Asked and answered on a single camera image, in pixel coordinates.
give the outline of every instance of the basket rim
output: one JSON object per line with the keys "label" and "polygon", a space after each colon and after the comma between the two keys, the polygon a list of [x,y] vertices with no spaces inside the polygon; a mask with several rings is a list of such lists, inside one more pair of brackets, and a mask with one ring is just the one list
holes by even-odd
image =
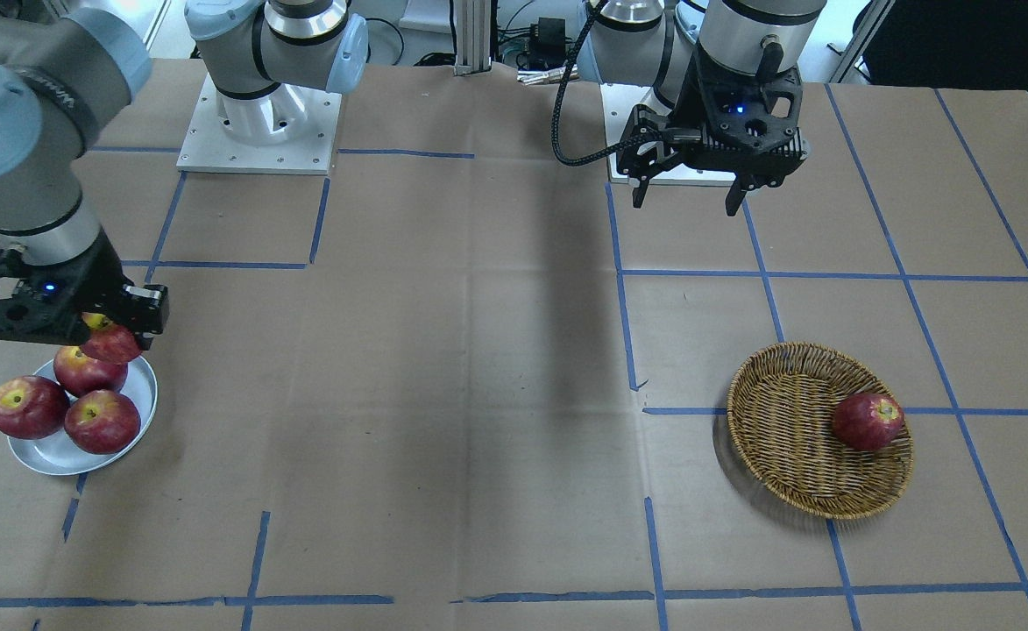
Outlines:
{"label": "basket rim", "polygon": [[734,406],[735,399],[737,399],[737,393],[742,387],[743,375],[745,375],[745,372],[748,371],[748,368],[752,364],[758,363],[759,357],[763,355],[768,355],[769,352],[773,352],[775,350],[781,350],[781,348],[791,348],[792,350],[807,350],[808,348],[813,348],[813,350],[823,351],[827,355],[834,356],[836,359],[842,360],[842,362],[846,362],[847,364],[852,365],[855,369],[866,372],[866,374],[871,376],[871,380],[873,380],[873,383],[876,385],[878,392],[881,392],[882,395],[890,396],[891,399],[894,399],[894,393],[891,392],[891,389],[887,386],[887,384],[884,383],[878,376],[876,376],[876,374],[872,372],[870,368],[865,366],[861,362],[858,362],[858,360],[853,359],[853,357],[851,357],[850,355],[846,355],[846,352],[837,350],[837,348],[825,346],[825,344],[819,342],[806,341],[806,340],[793,340],[793,341],[783,340],[777,343],[770,344],[769,346],[759,348],[758,350],[752,352],[752,355],[750,355],[748,359],[743,360],[743,363],[740,364],[737,371],[735,371],[733,379],[731,379],[731,384],[728,387],[728,402],[726,407],[727,410],[726,413],[728,416],[728,432],[731,436],[731,443],[733,443],[735,448],[735,454],[739,457],[739,459],[741,459],[743,463],[745,463],[746,468],[748,468],[748,471],[751,472],[751,475],[754,475],[758,480],[758,482],[762,483],[767,488],[767,490],[774,492],[774,494],[777,495],[781,500],[783,500],[783,503],[791,504],[791,506],[809,512],[811,513],[811,515],[821,516],[822,518],[828,518],[828,519],[854,520],[854,519],[867,518],[867,516],[878,515],[878,513],[882,513],[883,511],[889,509],[891,506],[894,506],[894,504],[897,503],[900,498],[902,498],[904,491],[907,490],[907,487],[911,482],[911,478],[914,475],[914,468],[915,468],[914,436],[911,435],[910,428],[907,426],[907,418],[904,418],[904,432],[907,435],[906,445],[907,445],[907,455],[909,456],[907,457],[906,470],[902,472],[902,483],[900,484],[897,490],[895,490],[893,494],[891,494],[890,496],[885,496],[885,498],[883,498],[882,503],[879,504],[879,506],[867,509],[866,511],[858,511],[851,513],[831,513],[829,511],[819,509],[818,507],[807,506],[807,504],[802,504],[802,503],[795,503],[791,498],[786,497],[785,490],[788,487],[775,484],[774,480],[770,479],[769,476],[764,475],[766,472],[761,471],[761,468],[759,468],[758,463],[754,459],[749,458],[749,456],[746,456],[745,447],[743,447],[742,443],[743,437],[740,435],[740,429],[737,426],[738,425],[737,412],[735,412],[735,406]]}

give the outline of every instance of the wicker basket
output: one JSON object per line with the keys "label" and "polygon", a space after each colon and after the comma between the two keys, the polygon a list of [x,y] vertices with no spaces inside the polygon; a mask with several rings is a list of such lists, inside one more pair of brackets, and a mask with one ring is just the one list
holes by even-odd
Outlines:
{"label": "wicker basket", "polygon": [[835,408],[858,392],[891,396],[868,368],[833,348],[801,341],[762,348],[735,372],[728,391],[735,451],[759,482],[811,515],[877,515],[907,489],[914,444],[907,424],[875,452],[835,438]]}

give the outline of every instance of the power adapter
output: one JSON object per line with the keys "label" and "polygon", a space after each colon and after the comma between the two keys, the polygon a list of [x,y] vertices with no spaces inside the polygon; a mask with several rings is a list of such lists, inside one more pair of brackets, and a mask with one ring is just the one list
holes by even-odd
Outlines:
{"label": "power adapter", "polygon": [[567,48],[564,21],[559,17],[539,17],[538,24],[529,25],[526,69],[560,68],[564,65]]}

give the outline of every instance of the white plate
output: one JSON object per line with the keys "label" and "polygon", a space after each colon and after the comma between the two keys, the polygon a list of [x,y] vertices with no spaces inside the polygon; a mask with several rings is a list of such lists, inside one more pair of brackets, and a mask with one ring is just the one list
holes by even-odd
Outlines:
{"label": "white plate", "polygon": [[[45,364],[34,374],[48,379],[54,379],[53,362]],[[124,387],[120,388],[121,395],[132,399],[140,412],[140,434],[115,454],[97,455],[82,451],[80,447],[69,439],[65,431],[53,432],[45,438],[38,440],[22,440],[20,438],[8,438],[11,452],[20,462],[26,465],[29,470],[45,475],[76,475],[100,468],[108,467],[113,461],[127,454],[136,444],[144,438],[151,424],[151,418],[156,412],[156,400],[159,399],[159,384],[156,382],[156,374],[144,357],[137,357],[127,364],[127,378],[124,380]]]}

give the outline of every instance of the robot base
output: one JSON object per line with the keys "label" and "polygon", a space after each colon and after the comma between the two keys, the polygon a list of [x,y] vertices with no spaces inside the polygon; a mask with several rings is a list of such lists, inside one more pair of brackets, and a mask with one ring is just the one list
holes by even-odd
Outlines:
{"label": "robot base", "polygon": [[334,139],[341,111],[341,95],[304,88],[306,120],[300,137],[282,144],[254,146],[225,132],[213,80],[206,76],[190,127],[178,155],[180,171],[203,173],[277,173],[289,176],[328,176],[334,157]]}
{"label": "robot base", "polygon": [[[603,100],[603,125],[607,144],[614,145],[622,137],[623,128],[627,126],[630,109],[650,91],[650,87],[640,85],[623,85],[622,83],[601,84],[600,96]],[[611,182],[626,184],[626,176],[619,175],[615,163],[618,154],[609,156]],[[723,171],[698,171],[678,164],[670,171],[661,173],[651,179],[653,185],[676,185],[676,187],[726,187],[735,180],[734,173]]]}

